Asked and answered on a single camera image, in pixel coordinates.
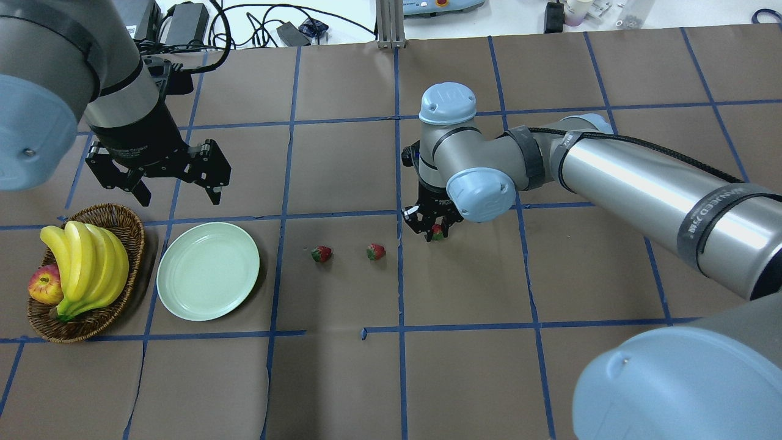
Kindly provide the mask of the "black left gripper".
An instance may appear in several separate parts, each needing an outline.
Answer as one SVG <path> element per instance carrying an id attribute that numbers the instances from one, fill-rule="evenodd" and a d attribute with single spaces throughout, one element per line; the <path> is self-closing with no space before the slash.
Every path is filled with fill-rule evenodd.
<path id="1" fill-rule="evenodd" d="M 148 207 L 152 194 L 142 178 L 173 177 L 205 188 L 213 205 L 221 202 L 222 189 L 231 181 L 232 167 L 218 143 L 207 139 L 191 147 L 181 143 L 160 158 L 114 158 L 103 143 L 95 142 L 86 158 L 100 184 L 131 193 L 140 206 Z"/>

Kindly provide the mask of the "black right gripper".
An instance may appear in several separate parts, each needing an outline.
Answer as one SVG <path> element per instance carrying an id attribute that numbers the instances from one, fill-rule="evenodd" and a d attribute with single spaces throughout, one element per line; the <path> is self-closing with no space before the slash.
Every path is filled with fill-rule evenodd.
<path id="1" fill-rule="evenodd" d="M 444 188 L 433 187 L 425 183 L 418 184 L 416 203 L 403 208 L 401 215 L 407 227 L 413 233 L 422 234 L 427 242 L 432 242 L 428 234 L 434 224 L 441 224 L 444 229 L 444 238 L 447 238 L 450 228 L 464 220 Z"/>

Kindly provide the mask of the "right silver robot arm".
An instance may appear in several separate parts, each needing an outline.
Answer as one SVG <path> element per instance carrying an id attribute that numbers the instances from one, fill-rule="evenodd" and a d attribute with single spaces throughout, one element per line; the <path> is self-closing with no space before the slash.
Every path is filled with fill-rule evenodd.
<path id="1" fill-rule="evenodd" d="M 578 439 L 780 438 L 780 194 L 584 114 L 493 140 L 477 98 L 455 82 L 422 95 L 418 174 L 403 219 L 427 240 L 456 222 L 490 222 L 546 183 L 621 218 L 746 303 L 642 332 L 591 361 L 572 403 Z"/>

